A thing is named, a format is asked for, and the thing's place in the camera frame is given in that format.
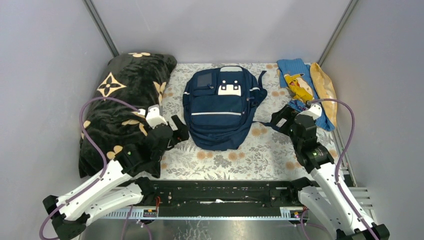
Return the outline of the navy blue student backpack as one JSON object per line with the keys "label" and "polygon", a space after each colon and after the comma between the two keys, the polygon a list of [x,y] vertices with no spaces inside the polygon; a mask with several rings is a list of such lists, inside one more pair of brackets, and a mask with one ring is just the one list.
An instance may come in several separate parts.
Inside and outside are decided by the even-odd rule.
{"label": "navy blue student backpack", "polygon": [[182,104],[189,134],[208,151],[236,150],[245,141],[268,91],[263,77],[239,65],[197,71],[186,83]]}

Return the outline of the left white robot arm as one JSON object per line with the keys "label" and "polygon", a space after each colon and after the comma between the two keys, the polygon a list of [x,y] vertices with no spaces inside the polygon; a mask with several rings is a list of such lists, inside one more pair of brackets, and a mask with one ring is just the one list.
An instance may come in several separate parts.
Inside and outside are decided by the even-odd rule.
{"label": "left white robot arm", "polygon": [[97,219],[130,205],[156,202],[155,187],[142,172],[157,171],[165,153],[189,139],[189,128],[177,115],[171,117],[177,129],[163,122],[151,129],[143,143],[117,148],[115,157],[102,170],[76,189],[62,196],[47,196],[42,202],[48,213],[43,226],[51,222],[58,240],[72,240]]}

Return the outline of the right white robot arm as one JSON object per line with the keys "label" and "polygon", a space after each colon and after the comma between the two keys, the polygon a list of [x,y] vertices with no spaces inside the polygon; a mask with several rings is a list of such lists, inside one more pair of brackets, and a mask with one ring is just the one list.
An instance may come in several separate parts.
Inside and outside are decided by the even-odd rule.
{"label": "right white robot arm", "polygon": [[299,164],[321,188],[307,178],[291,182],[287,201],[293,206],[307,207],[335,240],[387,240],[390,232],[384,224],[376,224],[343,181],[329,150],[318,141],[316,120],[323,109],[313,104],[298,112],[285,105],[271,115],[270,125],[292,142]]}

